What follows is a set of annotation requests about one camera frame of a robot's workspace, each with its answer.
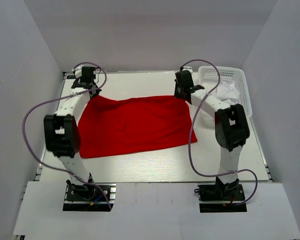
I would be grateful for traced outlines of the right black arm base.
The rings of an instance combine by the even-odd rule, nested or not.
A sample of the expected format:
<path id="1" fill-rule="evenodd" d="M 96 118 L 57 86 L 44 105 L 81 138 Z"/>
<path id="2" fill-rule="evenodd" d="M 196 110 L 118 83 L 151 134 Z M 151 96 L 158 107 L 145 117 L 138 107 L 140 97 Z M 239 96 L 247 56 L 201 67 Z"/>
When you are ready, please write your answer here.
<path id="1" fill-rule="evenodd" d="M 198 185 L 193 190 L 198 195 L 200 213 L 246 213 L 247 206 L 236 204 L 243 202 L 245 193 L 243 186 L 239 184 L 238 188 L 222 196 L 217 192 L 214 184 Z"/>

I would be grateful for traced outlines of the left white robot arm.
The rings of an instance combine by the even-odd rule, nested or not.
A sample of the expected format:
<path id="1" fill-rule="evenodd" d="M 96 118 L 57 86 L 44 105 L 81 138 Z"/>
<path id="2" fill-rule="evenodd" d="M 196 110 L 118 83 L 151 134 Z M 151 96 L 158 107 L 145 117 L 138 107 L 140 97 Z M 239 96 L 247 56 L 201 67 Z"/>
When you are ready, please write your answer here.
<path id="1" fill-rule="evenodd" d="M 70 182 L 80 185 L 78 193 L 86 200 L 95 196 L 96 187 L 90 184 L 93 182 L 92 175 L 79 154 L 81 137 L 77 119 L 84 106 L 100 93 L 99 89 L 95 89 L 96 70 L 96 67 L 84 65 L 74 68 L 75 80 L 70 95 L 54 114 L 43 119 L 46 149 L 63 164 L 70 175 Z"/>

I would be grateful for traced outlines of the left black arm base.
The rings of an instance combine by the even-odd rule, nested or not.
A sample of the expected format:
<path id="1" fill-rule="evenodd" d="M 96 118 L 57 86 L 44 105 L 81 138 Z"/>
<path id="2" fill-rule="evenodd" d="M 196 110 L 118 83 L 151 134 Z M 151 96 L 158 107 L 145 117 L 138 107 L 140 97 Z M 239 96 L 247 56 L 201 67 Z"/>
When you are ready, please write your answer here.
<path id="1" fill-rule="evenodd" d="M 116 184 L 101 184 L 100 188 L 75 185 L 66 181 L 64 212 L 110 212 L 116 198 Z"/>

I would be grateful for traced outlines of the red t shirt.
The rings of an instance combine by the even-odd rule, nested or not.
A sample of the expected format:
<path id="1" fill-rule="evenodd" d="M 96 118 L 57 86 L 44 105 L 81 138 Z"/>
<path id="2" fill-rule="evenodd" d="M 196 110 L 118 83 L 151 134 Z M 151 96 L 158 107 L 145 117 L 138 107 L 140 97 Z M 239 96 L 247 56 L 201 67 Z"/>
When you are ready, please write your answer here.
<path id="1" fill-rule="evenodd" d="M 78 130 L 83 159 L 174 148 L 198 141 L 187 103 L 172 95 L 112 100 L 96 96 Z"/>

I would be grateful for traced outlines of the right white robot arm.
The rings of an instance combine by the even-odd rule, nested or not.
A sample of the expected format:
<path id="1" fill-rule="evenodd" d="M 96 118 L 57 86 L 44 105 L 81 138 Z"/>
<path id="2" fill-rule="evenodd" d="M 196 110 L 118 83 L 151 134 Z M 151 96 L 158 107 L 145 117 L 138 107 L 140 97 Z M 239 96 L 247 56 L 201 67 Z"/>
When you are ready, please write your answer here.
<path id="1" fill-rule="evenodd" d="M 226 200 L 239 184 L 238 166 L 240 154 L 250 130 L 241 104 L 231 105 L 210 94 L 203 86 L 194 85 L 189 70 L 175 74 L 176 98 L 185 100 L 214 119 L 214 132 L 220 146 L 220 165 L 216 176 L 216 195 Z"/>

